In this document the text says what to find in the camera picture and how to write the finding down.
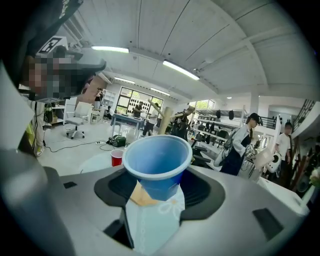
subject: white ceiling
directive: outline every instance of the white ceiling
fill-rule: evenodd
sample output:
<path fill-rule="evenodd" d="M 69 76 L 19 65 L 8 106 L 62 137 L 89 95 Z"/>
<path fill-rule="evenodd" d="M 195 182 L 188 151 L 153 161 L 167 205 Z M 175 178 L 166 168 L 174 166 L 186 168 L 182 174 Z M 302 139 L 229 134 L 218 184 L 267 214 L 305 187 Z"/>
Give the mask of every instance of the white ceiling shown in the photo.
<path fill-rule="evenodd" d="M 156 85 L 181 102 L 251 90 L 319 100 L 314 52 L 274 1 L 86 0 L 75 17 L 93 45 L 129 48 L 95 52 L 107 61 L 105 74 Z M 164 59 L 197 69 L 200 80 Z"/>

